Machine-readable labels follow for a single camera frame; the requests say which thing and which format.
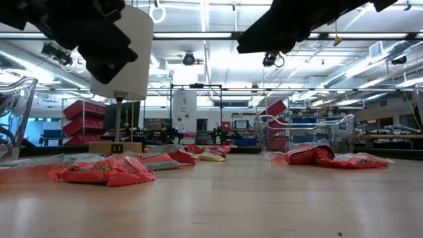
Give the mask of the black metal background frame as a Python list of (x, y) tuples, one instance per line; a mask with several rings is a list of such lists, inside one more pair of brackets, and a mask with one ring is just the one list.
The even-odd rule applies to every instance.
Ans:
[(170, 125), (173, 128), (173, 119), (172, 119), (172, 111), (173, 111), (173, 95), (180, 91), (180, 90), (187, 90), (187, 91), (196, 91), (197, 94), (197, 119), (198, 112), (202, 109), (202, 106), (198, 105), (198, 98), (202, 97), (202, 94), (205, 93), (206, 96), (209, 98), (209, 101), (213, 102), (213, 97), (217, 96), (222, 102), (223, 100), (223, 86), (222, 84), (203, 84), (203, 83), (192, 83), (187, 85), (182, 84), (171, 84), (170, 91), (169, 91), (169, 120)]

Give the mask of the white ceiling vent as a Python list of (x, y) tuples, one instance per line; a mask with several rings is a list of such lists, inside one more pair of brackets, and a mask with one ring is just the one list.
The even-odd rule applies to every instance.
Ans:
[(370, 58), (376, 58), (383, 54), (383, 42), (378, 41), (369, 47)]

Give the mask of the pale pink candy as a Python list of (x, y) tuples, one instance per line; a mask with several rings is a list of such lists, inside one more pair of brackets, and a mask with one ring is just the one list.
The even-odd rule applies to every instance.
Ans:
[(271, 163), (284, 163), (286, 161), (285, 154), (280, 151), (264, 152), (262, 156)]

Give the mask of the orange Reese's candy pack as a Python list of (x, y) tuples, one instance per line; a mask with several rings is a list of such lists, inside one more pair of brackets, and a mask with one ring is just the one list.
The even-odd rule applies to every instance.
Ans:
[(48, 172), (53, 180), (106, 186), (127, 186), (151, 182), (155, 173), (145, 167), (138, 158), (112, 154), (94, 163), (75, 162), (59, 165)]

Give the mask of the wooden background table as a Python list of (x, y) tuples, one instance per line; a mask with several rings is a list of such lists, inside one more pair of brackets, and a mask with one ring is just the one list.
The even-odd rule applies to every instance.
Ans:
[(359, 140), (371, 139), (423, 139), (423, 135), (362, 134), (354, 136)]

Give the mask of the orange candy clear wrapper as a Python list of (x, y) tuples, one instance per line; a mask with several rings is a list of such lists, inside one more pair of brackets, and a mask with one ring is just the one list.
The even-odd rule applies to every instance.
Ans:
[(40, 157), (0, 162), (0, 185), (50, 180), (48, 172), (62, 163), (61, 157)]

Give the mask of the red white candy pack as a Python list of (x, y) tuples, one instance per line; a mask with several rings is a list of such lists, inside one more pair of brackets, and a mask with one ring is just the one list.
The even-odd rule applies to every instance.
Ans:
[(185, 151), (184, 149), (177, 149), (174, 152), (168, 153), (168, 155), (175, 161), (184, 165), (195, 165), (195, 159), (192, 154)]

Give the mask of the clear plastic bin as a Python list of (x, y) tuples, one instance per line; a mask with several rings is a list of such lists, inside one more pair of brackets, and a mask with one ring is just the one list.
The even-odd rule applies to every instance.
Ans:
[(254, 127), (262, 153), (288, 152), (287, 144), (327, 139), (335, 153), (351, 153), (354, 146), (355, 116), (322, 122), (283, 122), (271, 115), (256, 117)]
[(0, 83), (0, 162), (19, 158), (37, 83), (33, 77)]

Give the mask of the black ceiling spotlights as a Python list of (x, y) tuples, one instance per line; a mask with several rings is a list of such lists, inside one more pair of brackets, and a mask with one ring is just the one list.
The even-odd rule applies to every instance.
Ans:
[(53, 43), (45, 42), (42, 47), (41, 54), (47, 58), (52, 58), (62, 66), (70, 66), (73, 64), (71, 52), (61, 49), (59, 46), (56, 46)]

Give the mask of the black overhead frame beam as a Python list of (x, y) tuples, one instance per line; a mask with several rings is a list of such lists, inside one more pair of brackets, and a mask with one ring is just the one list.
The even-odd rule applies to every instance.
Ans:
[[(242, 32), (155, 32), (154, 40), (236, 40)], [(351, 41), (418, 40), (423, 32), (312, 32), (305, 40), (334, 40), (336, 37)], [(46, 40), (38, 32), (0, 32), (0, 40)]]

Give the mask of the yellow candy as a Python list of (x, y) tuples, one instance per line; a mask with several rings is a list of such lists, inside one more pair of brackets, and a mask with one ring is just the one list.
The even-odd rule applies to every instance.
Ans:
[(202, 161), (224, 162), (226, 158), (209, 152), (204, 152), (198, 155), (198, 159)]
[(394, 161), (391, 160), (391, 159), (389, 159), (389, 158), (378, 157), (376, 155), (371, 155), (369, 153), (359, 152), (358, 155), (363, 155), (363, 156), (369, 157), (369, 158), (371, 158), (371, 159), (373, 159), (375, 161), (380, 161), (380, 162), (383, 162), (383, 163), (388, 163), (388, 164), (393, 164), (394, 163)]

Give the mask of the white candy clear wrapper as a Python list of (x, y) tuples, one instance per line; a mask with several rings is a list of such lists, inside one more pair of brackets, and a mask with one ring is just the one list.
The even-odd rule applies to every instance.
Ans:
[(105, 159), (105, 156), (103, 154), (96, 154), (96, 153), (65, 155), (63, 157), (62, 164), (70, 165), (75, 162), (94, 163), (97, 161), (103, 161), (104, 159)]

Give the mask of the orange white candy pack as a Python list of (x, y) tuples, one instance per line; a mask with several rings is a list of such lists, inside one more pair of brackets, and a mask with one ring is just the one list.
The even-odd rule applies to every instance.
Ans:
[(182, 150), (184, 151), (184, 148), (181, 145), (175, 145), (175, 144), (167, 144), (167, 145), (152, 145), (145, 148), (145, 153), (151, 153), (151, 154), (171, 154), (171, 153), (177, 153), (178, 151)]

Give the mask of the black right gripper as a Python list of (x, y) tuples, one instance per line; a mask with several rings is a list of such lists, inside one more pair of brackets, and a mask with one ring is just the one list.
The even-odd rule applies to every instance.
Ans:
[(295, 40), (365, 5), (368, 0), (273, 0), (265, 12), (237, 39), (239, 53), (288, 53)]

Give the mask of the white cylinder lamp wooden base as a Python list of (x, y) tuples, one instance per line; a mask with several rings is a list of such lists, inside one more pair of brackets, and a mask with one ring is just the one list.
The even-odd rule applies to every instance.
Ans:
[(136, 7), (127, 5), (122, 11), (122, 18), (116, 21), (116, 26), (130, 38), (129, 48), (137, 54), (134, 62), (128, 63), (107, 84), (91, 80), (90, 92), (96, 96), (115, 99), (118, 115), (112, 142), (91, 142), (91, 153), (142, 153), (141, 138), (135, 135), (138, 128), (120, 129), (120, 110), (123, 102), (143, 101), (147, 96), (149, 65), (153, 41), (153, 20)]

